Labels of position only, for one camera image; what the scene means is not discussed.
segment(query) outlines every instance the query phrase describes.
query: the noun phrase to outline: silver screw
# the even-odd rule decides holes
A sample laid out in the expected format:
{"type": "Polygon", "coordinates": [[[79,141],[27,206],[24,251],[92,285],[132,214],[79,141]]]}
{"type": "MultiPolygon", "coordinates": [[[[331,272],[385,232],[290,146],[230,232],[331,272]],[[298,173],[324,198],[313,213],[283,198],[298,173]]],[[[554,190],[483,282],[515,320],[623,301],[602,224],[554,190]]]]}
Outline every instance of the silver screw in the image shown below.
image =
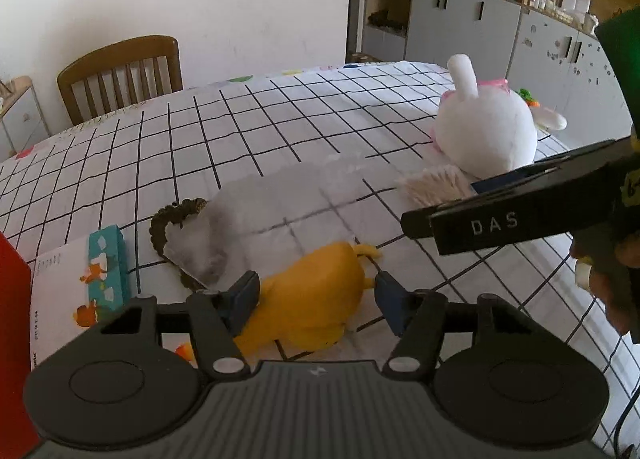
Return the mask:
{"type": "Polygon", "coordinates": [[[411,356],[397,356],[388,361],[389,369],[395,373],[415,373],[420,362],[411,356]]]}
{"type": "Polygon", "coordinates": [[[213,370],[220,374],[236,374],[244,369],[244,362],[238,358],[219,358],[213,362],[213,370]]]}

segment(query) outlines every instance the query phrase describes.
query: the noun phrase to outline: chair backrest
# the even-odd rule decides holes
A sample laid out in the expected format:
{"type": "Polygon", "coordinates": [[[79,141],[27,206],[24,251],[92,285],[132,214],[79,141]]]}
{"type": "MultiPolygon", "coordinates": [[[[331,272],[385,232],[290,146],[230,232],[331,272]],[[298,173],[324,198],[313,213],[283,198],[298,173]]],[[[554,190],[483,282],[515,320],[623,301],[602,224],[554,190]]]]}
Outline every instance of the chair backrest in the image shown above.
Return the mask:
{"type": "Polygon", "coordinates": [[[97,88],[102,102],[103,112],[107,113],[120,109],[125,105],[139,103],[155,96],[165,94],[162,85],[162,75],[158,58],[166,57],[171,89],[169,92],[182,90],[182,75],[180,73],[180,58],[178,57],[178,41],[172,36],[149,35],[139,36],[123,40],[110,46],[92,51],[65,67],[58,75],[58,87],[65,102],[73,125],[84,122],[78,101],[73,91],[74,84],[83,82],[87,106],[92,118],[97,118],[98,111],[95,106],[90,79],[97,78],[97,88]],[[155,89],[149,85],[147,79],[145,60],[152,60],[155,89]],[[136,86],[131,69],[139,73],[140,84],[136,93],[136,86]],[[120,87],[120,80],[116,70],[124,68],[124,80],[126,88],[120,87]],[[110,102],[104,77],[113,84],[114,104],[110,102]],[[123,96],[128,96],[129,103],[125,103],[123,96]]]}

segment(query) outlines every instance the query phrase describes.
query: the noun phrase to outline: yellow plush toy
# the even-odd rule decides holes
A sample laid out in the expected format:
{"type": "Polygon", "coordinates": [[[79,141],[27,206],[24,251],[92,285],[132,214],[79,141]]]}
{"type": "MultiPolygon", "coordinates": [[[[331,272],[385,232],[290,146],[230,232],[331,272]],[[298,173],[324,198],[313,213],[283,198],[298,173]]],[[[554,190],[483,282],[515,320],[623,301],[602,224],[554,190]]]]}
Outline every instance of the yellow plush toy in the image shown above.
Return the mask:
{"type": "MultiPolygon", "coordinates": [[[[333,243],[305,255],[289,269],[260,284],[260,302],[235,339],[243,355],[249,356],[265,344],[279,339],[304,351],[317,351],[335,344],[344,333],[348,318],[356,311],[366,279],[358,256],[379,256],[373,246],[333,243]]],[[[177,353],[193,359],[189,344],[177,353]]]]}

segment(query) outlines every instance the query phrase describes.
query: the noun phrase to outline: white plush toy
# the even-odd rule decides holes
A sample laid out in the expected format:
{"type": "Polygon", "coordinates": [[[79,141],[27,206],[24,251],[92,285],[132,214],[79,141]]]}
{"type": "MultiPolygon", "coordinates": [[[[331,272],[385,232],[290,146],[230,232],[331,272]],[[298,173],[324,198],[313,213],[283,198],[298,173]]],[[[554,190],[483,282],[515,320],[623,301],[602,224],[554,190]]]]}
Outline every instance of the white plush toy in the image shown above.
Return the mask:
{"type": "Polygon", "coordinates": [[[492,178],[533,162],[536,124],[566,127],[564,116],[532,107],[506,80],[476,81],[469,57],[457,54],[447,64],[456,90],[444,93],[435,121],[436,143],[449,159],[476,178],[492,178]]]}

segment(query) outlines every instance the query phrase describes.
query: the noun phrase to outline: checkered tablecloth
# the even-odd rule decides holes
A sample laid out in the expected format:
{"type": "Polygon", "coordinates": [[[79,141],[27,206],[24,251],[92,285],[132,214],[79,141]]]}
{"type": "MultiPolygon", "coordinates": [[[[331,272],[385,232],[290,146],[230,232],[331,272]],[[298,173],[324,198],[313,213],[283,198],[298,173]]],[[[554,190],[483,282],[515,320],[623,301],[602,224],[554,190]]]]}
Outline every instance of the checkered tablecloth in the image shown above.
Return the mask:
{"type": "MultiPolygon", "coordinates": [[[[568,235],[441,257],[432,240],[402,235],[413,208],[395,178],[424,168],[434,115],[449,74],[430,64],[348,65],[241,78],[182,91],[110,113],[46,140],[0,166],[0,230],[33,269],[36,255],[100,227],[117,224],[126,239],[134,294],[158,302],[188,296],[175,268],[162,262],[148,234],[150,217],[184,198],[212,198],[225,183],[266,176],[296,162],[357,154],[394,171],[372,173],[367,191],[341,221],[357,214],[362,242],[381,248],[380,266],[407,289],[437,289],[453,301],[500,295],[588,357],[609,382],[610,404],[594,441],[611,453],[614,425],[640,377],[640,351],[619,338],[603,306],[574,285],[568,235]]],[[[538,159],[564,147],[540,133],[538,159]]],[[[309,218],[306,230],[335,219],[309,218]]],[[[367,274],[373,276],[370,265],[367,274]]],[[[269,359],[380,360],[396,344],[368,291],[340,343],[308,355],[274,343],[269,359]]],[[[448,335],[442,359],[470,346],[448,335]]],[[[638,442],[638,409],[621,443],[638,442]]]]}

